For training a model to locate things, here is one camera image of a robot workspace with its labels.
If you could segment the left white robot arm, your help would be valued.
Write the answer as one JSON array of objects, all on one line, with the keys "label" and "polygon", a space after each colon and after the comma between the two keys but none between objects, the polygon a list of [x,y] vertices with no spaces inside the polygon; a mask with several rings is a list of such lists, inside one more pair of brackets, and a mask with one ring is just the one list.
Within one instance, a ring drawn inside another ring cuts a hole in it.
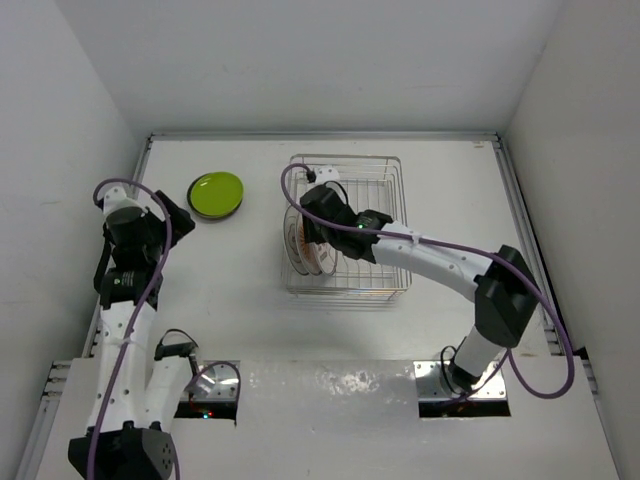
[{"label": "left white robot arm", "polygon": [[100,355],[95,402],[68,460],[84,479],[168,479],[177,454],[170,432],[195,372],[194,341],[149,348],[169,251],[195,228],[190,214],[163,192],[163,215],[121,185],[98,205],[104,215],[99,294]]}]

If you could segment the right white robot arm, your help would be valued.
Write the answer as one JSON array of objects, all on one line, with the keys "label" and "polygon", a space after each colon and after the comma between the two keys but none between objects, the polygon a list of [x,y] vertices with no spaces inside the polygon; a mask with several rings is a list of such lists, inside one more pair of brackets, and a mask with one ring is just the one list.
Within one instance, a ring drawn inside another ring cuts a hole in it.
[{"label": "right white robot arm", "polygon": [[312,187],[300,206],[306,242],[329,244],[353,260],[407,270],[474,304],[474,325],[442,374],[450,390],[471,392],[494,358],[520,343],[538,300],[527,288],[534,279],[517,249],[503,245],[496,259],[475,260],[424,243],[387,214],[354,212],[326,185]]}]

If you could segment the green plate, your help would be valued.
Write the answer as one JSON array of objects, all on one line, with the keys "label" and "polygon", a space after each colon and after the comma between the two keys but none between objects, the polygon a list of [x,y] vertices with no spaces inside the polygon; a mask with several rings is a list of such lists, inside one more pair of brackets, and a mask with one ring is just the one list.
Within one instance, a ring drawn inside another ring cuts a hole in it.
[{"label": "green plate", "polygon": [[230,172],[210,172],[196,178],[188,188],[187,203],[199,216],[222,219],[242,204],[244,184]]}]

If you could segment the dark grey blue plate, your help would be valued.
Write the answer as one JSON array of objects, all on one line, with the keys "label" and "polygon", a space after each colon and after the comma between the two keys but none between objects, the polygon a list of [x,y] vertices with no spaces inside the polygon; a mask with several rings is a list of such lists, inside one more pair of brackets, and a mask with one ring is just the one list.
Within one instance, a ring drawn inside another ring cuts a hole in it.
[{"label": "dark grey blue plate", "polygon": [[235,215],[242,206],[242,200],[201,200],[190,204],[192,211],[201,219],[219,221]]}]

